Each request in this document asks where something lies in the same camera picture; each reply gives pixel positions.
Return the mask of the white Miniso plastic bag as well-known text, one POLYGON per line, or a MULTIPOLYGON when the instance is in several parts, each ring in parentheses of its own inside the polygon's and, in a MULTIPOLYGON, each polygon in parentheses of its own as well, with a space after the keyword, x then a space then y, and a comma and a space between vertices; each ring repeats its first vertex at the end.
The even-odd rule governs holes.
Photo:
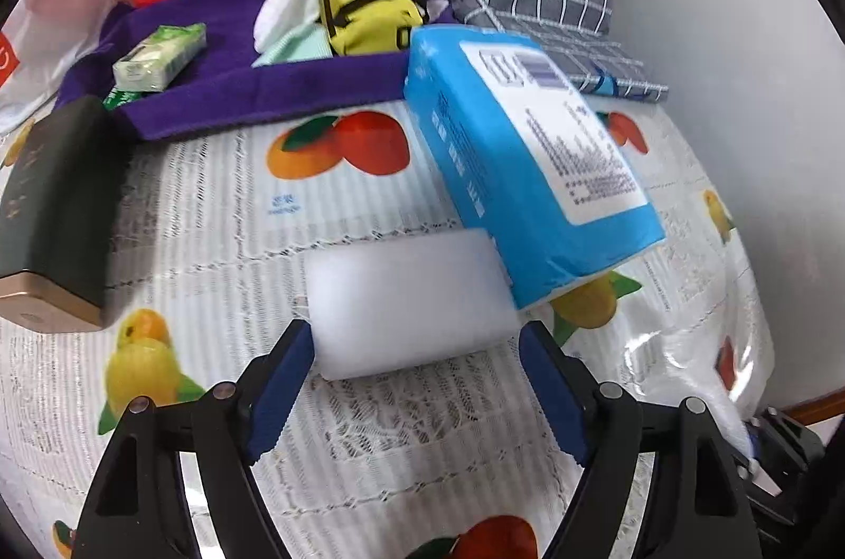
POLYGON ((18 0, 2 26, 3 135, 52 99, 120 2, 127 0, 18 0))

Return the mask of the white foam block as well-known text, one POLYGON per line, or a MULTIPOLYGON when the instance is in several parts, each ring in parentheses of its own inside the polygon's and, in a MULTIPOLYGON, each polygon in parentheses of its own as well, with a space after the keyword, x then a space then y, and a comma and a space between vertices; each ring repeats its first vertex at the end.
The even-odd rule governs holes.
POLYGON ((314 250, 304 270, 326 380, 468 355, 520 329, 499 252, 481 229, 314 250))

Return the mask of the dark green gold box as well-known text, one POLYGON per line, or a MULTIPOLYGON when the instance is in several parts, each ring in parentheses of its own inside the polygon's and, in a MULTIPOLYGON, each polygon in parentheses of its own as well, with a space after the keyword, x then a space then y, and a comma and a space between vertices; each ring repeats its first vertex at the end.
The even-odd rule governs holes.
POLYGON ((33 126, 2 196, 2 318, 37 333, 103 327, 107 258, 135 133, 95 96, 33 126))

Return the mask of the fruit print tablecloth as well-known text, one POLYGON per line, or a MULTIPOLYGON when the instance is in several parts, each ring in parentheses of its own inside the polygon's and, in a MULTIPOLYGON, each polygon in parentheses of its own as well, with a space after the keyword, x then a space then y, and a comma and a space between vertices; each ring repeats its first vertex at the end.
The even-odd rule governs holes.
MULTIPOLYGON (((713 224, 715 188, 668 113, 607 99, 593 107, 639 127, 624 156, 666 238, 620 267, 607 325, 556 326, 566 350, 634 396, 623 349, 643 333, 771 339, 742 240, 713 224)), ((400 101, 387 113, 411 149, 410 166, 390 177, 340 164, 275 179, 265 157, 276 123, 137 150, 112 240, 109 327, 2 327, 2 493, 42 555, 56 555, 54 532, 76 525, 85 503, 106 443, 103 373, 131 311, 157 311, 183 371, 212 386, 306 315, 306 253, 457 226, 414 117, 400 101)), ((557 450, 509 342, 365 379, 311 376, 253 474, 292 555, 401 557, 495 515, 523 517, 548 542, 580 470, 557 450)))

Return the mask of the green sachet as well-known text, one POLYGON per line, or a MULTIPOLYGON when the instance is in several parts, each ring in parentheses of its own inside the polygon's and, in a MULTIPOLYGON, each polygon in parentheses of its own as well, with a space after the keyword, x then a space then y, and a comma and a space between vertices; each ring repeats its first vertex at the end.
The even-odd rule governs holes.
POLYGON ((103 99, 103 107, 106 110, 115 110, 117 107, 128 105, 133 101, 143 99, 143 97, 145 97, 145 93, 139 93, 139 91, 112 89, 103 99))

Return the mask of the clear plastic bag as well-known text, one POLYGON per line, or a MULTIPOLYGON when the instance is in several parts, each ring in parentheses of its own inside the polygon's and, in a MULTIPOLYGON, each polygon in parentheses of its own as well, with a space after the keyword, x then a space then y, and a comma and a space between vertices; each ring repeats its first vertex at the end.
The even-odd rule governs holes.
POLYGON ((628 340, 623 349, 624 385, 643 402, 679 406, 698 397, 728 444, 752 459, 755 446, 746 422, 755 416, 775 367, 767 335, 747 342, 705 333, 680 342, 654 331, 628 340))

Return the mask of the yellow black pouch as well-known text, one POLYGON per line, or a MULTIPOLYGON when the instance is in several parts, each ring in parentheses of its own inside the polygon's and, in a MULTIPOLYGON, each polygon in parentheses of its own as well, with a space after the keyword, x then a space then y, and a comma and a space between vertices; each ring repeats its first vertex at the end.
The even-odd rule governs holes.
POLYGON ((336 56, 407 50, 430 20, 428 0, 321 0, 321 23, 336 56))

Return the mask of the mint green cloth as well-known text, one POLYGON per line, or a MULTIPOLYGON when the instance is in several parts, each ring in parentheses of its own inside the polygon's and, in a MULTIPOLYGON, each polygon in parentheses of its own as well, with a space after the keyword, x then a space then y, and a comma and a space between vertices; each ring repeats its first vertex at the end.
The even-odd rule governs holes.
POLYGON ((279 37, 259 55, 252 66, 275 66, 275 64, 330 59, 332 56, 334 52, 328 42, 325 27, 321 23, 306 23, 279 37))

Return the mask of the green tissue packet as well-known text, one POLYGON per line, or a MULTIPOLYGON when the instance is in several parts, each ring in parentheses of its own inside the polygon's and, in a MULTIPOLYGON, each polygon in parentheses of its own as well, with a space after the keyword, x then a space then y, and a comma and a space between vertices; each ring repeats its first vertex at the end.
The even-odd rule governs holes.
POLYGON ((206 26, 159 26, 113 64, 115 87, 131 93, 160 93, 206 47, 206 26))

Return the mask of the white glove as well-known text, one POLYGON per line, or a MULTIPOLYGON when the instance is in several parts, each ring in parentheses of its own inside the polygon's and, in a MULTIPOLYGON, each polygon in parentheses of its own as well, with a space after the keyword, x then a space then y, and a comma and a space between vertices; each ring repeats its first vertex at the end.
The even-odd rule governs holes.
POLYGON ((255 52, 264 54, 292 30, 315 23, 321 0, 265 0, 253 25, 255 52))

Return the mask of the blue tissue pack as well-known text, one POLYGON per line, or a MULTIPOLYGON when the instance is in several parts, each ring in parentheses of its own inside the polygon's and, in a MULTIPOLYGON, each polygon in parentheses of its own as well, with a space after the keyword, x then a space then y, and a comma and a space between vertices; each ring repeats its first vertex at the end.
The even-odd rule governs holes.
POLYGON ((411 34, 404 97, 461 223, 493 239, 529 309, 662 242, 609 131, 535 42, 467 26, 411 34))

